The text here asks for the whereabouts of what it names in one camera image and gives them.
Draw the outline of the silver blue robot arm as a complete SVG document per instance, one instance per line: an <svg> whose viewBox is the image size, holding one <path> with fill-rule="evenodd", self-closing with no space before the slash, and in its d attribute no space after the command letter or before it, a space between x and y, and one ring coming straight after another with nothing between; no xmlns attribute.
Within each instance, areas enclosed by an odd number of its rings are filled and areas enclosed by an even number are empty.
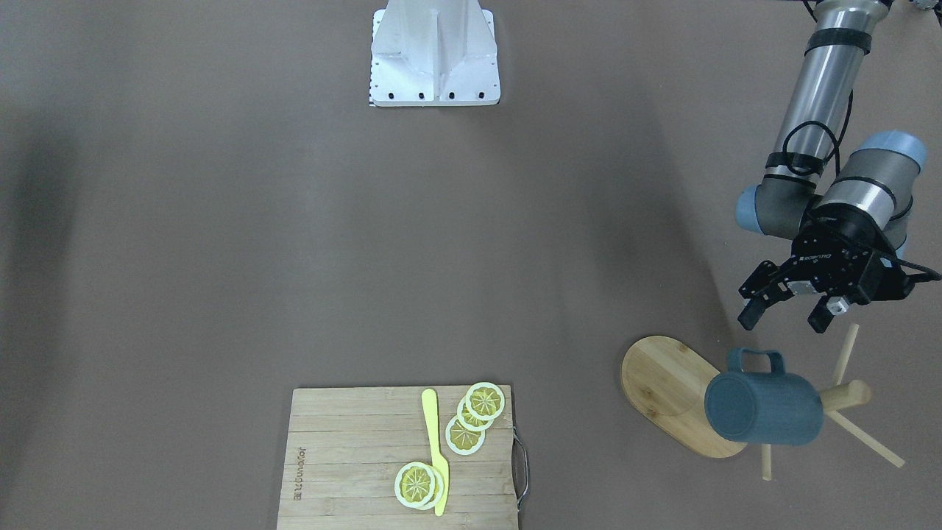
<svg viewBox="0 0 942 530"><path fill-rule="evenodd" d="M852 305L903 300L916 285L940 279L904 259L925 145L889 130L838 161L852 86L891 5L815 3L815 31L764 177L743 191L734 211L741 228L791 243L786 261L761 262L740 286L745 305L737 319L746 330L771 306L810 294L818 302L808 322L821 334Z"/></svg>

